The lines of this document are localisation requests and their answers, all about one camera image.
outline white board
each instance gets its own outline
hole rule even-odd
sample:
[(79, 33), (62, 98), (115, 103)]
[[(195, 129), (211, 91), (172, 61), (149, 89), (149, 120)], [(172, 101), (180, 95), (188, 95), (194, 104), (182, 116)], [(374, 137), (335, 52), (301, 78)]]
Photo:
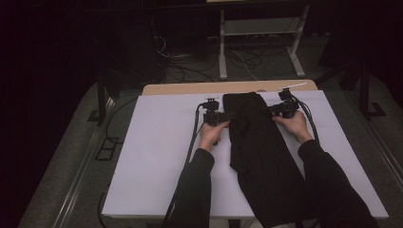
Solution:
[[(322, 91), (293, 91), (306, 103), (317, 126), (321, 146), (345, 171), (353, 188), (364, 199), (376, 218), (388, 216), (378, 195), (361, 167)], [(260, 93), (268, 105), (281, 102), (276, 92)], [(222, 94), (183, 94), (141, 96), (125, 138), (102, 214), (113, 218), (162, 218), (171, 201), (190, 144), (196, 107), (205, 96)], [(299, 143), (278, 126), (303, 174), (297, 155)], [(229, 166), (228, 129), (212, 150), (215, 165), (211, 172), (212, 218), (251, 218), (253, 212), (240, 191), (236, 172)]]

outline gray floor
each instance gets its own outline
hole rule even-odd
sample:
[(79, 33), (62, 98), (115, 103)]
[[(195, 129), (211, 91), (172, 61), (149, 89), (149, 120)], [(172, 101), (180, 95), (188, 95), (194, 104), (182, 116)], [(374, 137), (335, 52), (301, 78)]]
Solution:
[[(303, 37), (298, 57), (308, 79), (315, 79), (329, 68), (317, 66), (317, 61), (327, 42), (326, 36)], [(228, 41), (228, 81), (297, 79), (292, 63), (284, 51), (291, 44), (290, 37), (265, 37)], [(248, 64), (249, 71), (237, 52)], [(265, 50), (260, 58), (256, 53)], [(177, 65), (167, 68), (167, 83), (217, 81), (219, 77), (216, 50), (208, 50), (206, 57), (178, 57)], [(372, 182), (377, 194), (390, 214), (380, 219), (380, 227), (403, 227), (403, 193), (385, 163), (382, 151), (389, 149), (397, 163), (403, 164), (403, 111), (393, 101), (387, 88), (376, 78), (371, 79), (371, 102), (377, 102), (387, 113), (386, 117), (366, 121), (357, 111), (357, 92), (342, 91), (337, 86), (342, 74), (328, 80), (320, 89), (325, 94), (345, 131), (358, 159)], [(81, 101), (71, 120), (65, 137), (55, 152), (20, 227), (103, 227), (98, 220), (98, 203), (112, 179), (119, 159), (121, 145), (111, 161), (95, 161), (106, 136), (119, 137), (122, 142), (135, 107), (135, 98), (141, 91), (124, 91), (120, 98), (110, 100), (106, 122), (101, 126), (87, 121), (92, 110), (97, 109), (96, 86)], [(147, 227), (148, 222), (158, 220), (113, 219), (102, 217), (106, 227)]]

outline human hand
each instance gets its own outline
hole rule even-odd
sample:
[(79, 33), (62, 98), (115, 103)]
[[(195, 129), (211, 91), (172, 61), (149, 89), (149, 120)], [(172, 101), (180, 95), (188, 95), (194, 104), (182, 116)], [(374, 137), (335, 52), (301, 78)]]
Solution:
[(210, 151), (213, 144), (220, 140), (222, 130), (229, 125), (229, 122), (220, 123), (218, 126), (212, 126), (204, 123), (201, 126), (201, 142), (199, 148)]
[(300, 111), (296, 111), (294, 117), (291, 119), (284, 119), (279, 116), (274, 116), (272, 117), (272, 120), (284, 125), (285, 129), (293, 134), (297, 141), (301, 144), (312, 139), (312, 136), (306, 127), (305, 116)]

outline metal bracket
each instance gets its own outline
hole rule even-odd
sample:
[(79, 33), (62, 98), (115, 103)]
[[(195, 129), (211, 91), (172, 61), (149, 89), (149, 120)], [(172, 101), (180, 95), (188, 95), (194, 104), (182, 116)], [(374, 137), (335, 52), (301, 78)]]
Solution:
[(97, 89), (99, 116), (96, 116), (97, 110), (92, 110), (87, 121), (98, 122), (98, 125), (101, 125), (106, 117), (105, 85), (102, 75), (100, 75), (97, 79)]
[(220, 65), (220, 79), (225, 81), (227, 80), (228, 76), (226, 73), (226, 63), (225, 63), (225, 53), (224, 53), (224, 27), (225, 27), (225, 20), (224, 20), (224, 10), (221, 11), (221, 19), (220, 19), (220, 55), (219, 55), (219, 65)]
[(369, 111), (369, 93), (370, 93), (370, 73), (368, 72), (365, 63), (363, 65), (363, 73), (360, 80), (359, 89), (359, 110), (364, 115), (367, 121), (371, 120), (371, 117), (382, 117), (386, 116), (385, 112), (382, 110), (378, 103), (372, 103), (375, 111)]
[[(105, 147), (106, 142), (112, 143), (112, 147)], [(119, 137), (111, 137), (111, 138), (104, 138), (102, 142), (101, 149), (98, 151), (98, 154), (95, 156), (96, 161), (107, 162), (113, 158), (113, 154), (115, 153), (116, 146), (119, 143)], [(103, 152), (108, 152), (109, 156), (104, 156)]]

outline wire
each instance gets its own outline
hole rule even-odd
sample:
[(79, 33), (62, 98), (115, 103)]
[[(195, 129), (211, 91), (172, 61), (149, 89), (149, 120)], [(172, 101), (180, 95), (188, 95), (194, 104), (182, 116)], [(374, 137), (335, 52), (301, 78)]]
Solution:
[(187, 72), (184, 72), (183, 69), (180, 69), (180, 70), (182, 71), (182, 78), (181, 78), (181, 79), (175, 77), (174, 75), (172, 75), (172, 74), (169, 73), (169, 72), (168, 72), (167, 74), (168, 74), (169, 76), (171, 76), (171, 78), (177, 80), (177, 81), (178, 81), (178, 84), (181, 84), (181, 83), (183, 83), (183, 82), (187, 82), (187, 83), (190, 82), (190, 81), (184, 79), (188, 73), (187, 73)]
[[(183, 170), (190, 162), (190, 156), (192, 154), (193, 146), (195, 144), (195, 140), (196, 140), (196, 137), (198, 135), (199, 113), (200, 113), (199, 108), (201, 106), (202, 106), (202, 104), (199, 104), (198, 107), (196, 108), (195, 124), (194, 124), (194, 127), (193, 127), (192, 140), (190, 141), (189, 149), (187, 150), (187, 155), (186, 155), (186, 160), (184, 161)], [(178, 196), (178, 192), (181, 190), (183, 170), (182, 170), (182, 172), (180, 174), (180, 177), (179, 177), (179, 180), (178, 180), (178, 185), (177, 185), (177, 187), (175, 189), (174, 195), (172, 196), (172, 200), (169, 203), (168, 209), (166, 210), (165, 217), (163, 218), (163, 228), (167, 227), (167, 225), (168, 225), (168, 220), (169, 220), (169, 218), (170, 218), (170, 216), (172, 214), (172, 210), (173, 210), (173, 207), (175, 205), (176, 198)]]
[(163, 48), (161, 50), (156, 50), (159, 54), (161, 54), (163, 57), (165, 58), (169, 58), (171, 55), (169, 54), (169, 52), (166, 52), (166, 54), (163, 53), (163, 51), (165, 50), (166, 47), (166, 41), (163, 37), (161, 36), (157, 36), (156, 38), (163, 40)]
[(188, 68), (188, 67), (185, 67), (185, 66), (179, 66), (179, 65), (175, 65), (175, 64), (170, 64), (170, 66), (171, 67), (176, 67), (176, 68), (179, 68), (179, 69), (186, 69), (186, 70), (189, 70), (189, 71), (192, 71), (192, 72), (195, 72), (195, 73), (199, 73), (202, 76), (204, 76), (207, 79), (209, 79), (211, 82), (215, 82), (214, 79), (218, 80), (218, 78), (216, 78), (214, 76), (207, 75), (207, 74), (203, 73), (201, 70), (196, 70), (196, 69)]
[(116, 144), (123, 144), (123, 143), (125, 143), (125, 142), (115, 142), (114, 140), (112, 140), (112, 139), (109, 137), (109, 134), (108, 134), (109, 125), (110, 125), (110, 123), (111, 123), (113, 117), (116, 115), (116, 113), (118, 113), (118, 112), (119, 112), (120, 110), (122, 110), (122, 108), (124, 108), (126, 105), (129, 105), (130, 103), (136, 101), (137, 99), (139, 99), (139, 97), (134, 98), (134, 99), (131, 99), (130, 101), (128, 101), (128, 102), (126, 102), (125, 104), (123, 104), (122, 106), (120, 106), (115, 112), (113, 112), (112, 116), (110, 117), (109, 121), (107, 122), (105, 135), (106, 135), (106, 139), (107, 139), (108, 141), (110, 141), (111, 143), (116, 143)]
[[(205, 57), (208, 57), (208, 56), (213, 55), (213, 54), (217, 54), (217, 52), (212, 53), (212, 54), (205, 55)], [(178, 66), (179, 64), (192, 64), (192, 63), (197, 63), (197, 62), (199, 62), (200, 60), (201, 60), (201, 59), (198, 59), (197, 61), (195, 60), (195, 61), (193, 61), (193, 62), (175, 62), (175, 63), (171, 63), (171, 65)], [(207, 67), (207, 68), (203, 68), (203, 69), (194, 69), (194, 70), (197, 70), (197, 71), (207, 71), (207, 70), (210, 70), (210, 69), (212, 69), (212, 68), (216, 65), (217, 60), (218, 60), (218, 58), (214, 58), (213, 64), (211, 64), (211, 66), (209, 66), (209, 67)]]
[(309, 109), (309, 106), (308, 106), (306, 103), (300, 101), (300, 100), (299, 100), (296, 96), (294, 96), (293, 94), (291, 94), (291, 96), (292, 96), (292, 97), (299, 103), (299, 105), (302, 107), (303, 111), (305, 112), (306, 118), (308, 119), (309, 124), (310, 124), (311, 127), (312, 127), (312, 131), (314, 132), (315, 140), (317, 140), (317, 143), (320, 144), (320, 142), (319, 142), (319, 136), (318, 136), (318, 134), (317, 134), (317, 127), (315, 126), (314, 119), (312, 118), (311, 109)]
[[(237, 55), (234, 50), (226, 51), (225, 55), (228, 57), (227, 58), (228, 61), (231, 62), (231, 64), (233, 64), (234, 67), (238, 67), (238, 68), (242, 68), (242, 69), (245, 69), (245, 65), (248, 65), (249, 69), (253, 69), (253, 68), (261, 65), (261, 63), (262, 63), (262, 59), (259, 56), (255, 56), (255, 57), (248, 58), (248, 59), (243, 58), (243, 57), (240, 58), (240, 56)], [(252, 61), (253, 59), (256, 59), (256, 58), (259, 58), (259, 63), (255, 63), (255, 62)], [(237, 62), (241, 63), (242, 66), (237, 65), (236, 63), (234, 63), (234, 61), (237, 61)]]
[(102, 220), (102, 215), (101, 215), (101, 202), (102, 199), (104, 198), (104, 195), (106, 193), (106, 190), (109, 189), (110, 183), (106, 186), (106, 188), (104, 189), (104, 192), (101, 194), (100, 199), (98, 200), (98, 207), (97, 207), (97, 214), (98, 214), (98, 220), (100, 221), (101, 225), (103, 228), (107, 228), (106, 225), (104, 224), (104, 221)]
[(234, 53), (236, 53), (241, 59), (242, 59), (242, 61), (243, 61), (243, 64), (245, 65), (245, 67), (246, 67), (246, 70), (249, 72), (249, 74), (257, 81), (258, 79), (255, 77), (255, 75), (253, 75), (252, 73), (251, 73), (251, 71), (249, 70), (249, 68), (248, 68), (248, 65), (245, 63), (245, 60), (236, 52), (236, 51), (234, 51), (234, 50), (231, 50), (232, 52), (234, 52)]
[(201, 54), (180, 54), (180, 55), (171, 55), (170, 61), (175, 64), (192, 64), (197, 63), (199, 61), (204, 60), (206, 57), (217, 54), (217, 50), (210, 48), (205, 53)]

